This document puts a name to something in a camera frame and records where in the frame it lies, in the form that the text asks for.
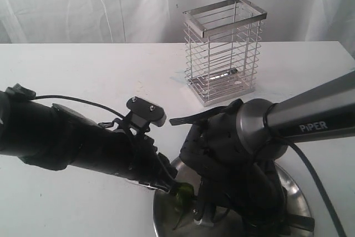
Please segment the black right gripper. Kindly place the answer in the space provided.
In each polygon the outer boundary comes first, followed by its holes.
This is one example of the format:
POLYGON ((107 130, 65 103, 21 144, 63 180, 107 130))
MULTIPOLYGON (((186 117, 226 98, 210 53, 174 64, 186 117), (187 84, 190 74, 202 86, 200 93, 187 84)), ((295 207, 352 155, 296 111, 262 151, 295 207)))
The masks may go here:
POLYGON ((287 203, 275 163, 257 162, 219 181, 201 178, 194 220, 215 226, 234 211, 245 236, 291 236, 292 229, 313 233, 314 218, 290 213, 287 203))

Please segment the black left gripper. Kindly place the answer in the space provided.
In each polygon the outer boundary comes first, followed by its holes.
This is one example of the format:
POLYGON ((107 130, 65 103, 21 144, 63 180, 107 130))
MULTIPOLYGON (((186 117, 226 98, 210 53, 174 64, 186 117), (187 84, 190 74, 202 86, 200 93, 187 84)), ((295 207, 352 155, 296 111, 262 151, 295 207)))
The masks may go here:
POLYGON ((169 159, 154 145, 154 139, 146 134, 133 134, 130 129, 116 129, 120 135, 121 166, 116 176, 136 182, 150 189, 158 189, 167 193, 176 190, 175 177, 177 170, 169 159))

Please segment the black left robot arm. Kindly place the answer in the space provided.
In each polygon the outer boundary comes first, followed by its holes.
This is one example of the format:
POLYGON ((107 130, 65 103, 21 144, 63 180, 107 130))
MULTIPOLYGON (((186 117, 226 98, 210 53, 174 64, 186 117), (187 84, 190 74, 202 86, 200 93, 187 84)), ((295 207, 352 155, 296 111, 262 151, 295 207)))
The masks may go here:
POLYGON ((1 154, 59 171, 72 165, 171 193, 177 170, 148 136, 166 120, 162 107, 139 97, 129 113, 96 123, 60 104, 39 104, 34 91, 16 84, 1 93, 1 154))

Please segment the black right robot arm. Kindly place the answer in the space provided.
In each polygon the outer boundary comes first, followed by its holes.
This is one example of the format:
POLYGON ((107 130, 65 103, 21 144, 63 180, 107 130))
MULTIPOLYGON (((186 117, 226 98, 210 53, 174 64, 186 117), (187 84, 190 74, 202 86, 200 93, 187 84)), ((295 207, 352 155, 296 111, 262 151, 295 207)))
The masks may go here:
POLYGON ((237 99, 172 125, 190 125, 179 158, 200 176, 196 224, 217 224, 221 206, 234 211, 247 236, 312 232, 313 218, 287 210, 287 191, 276 159, 292 148, 308 169, 339 236, 346 232, 313 165, 299 143, 354 136, 354 73, 350 72, 279 103, 237 99))

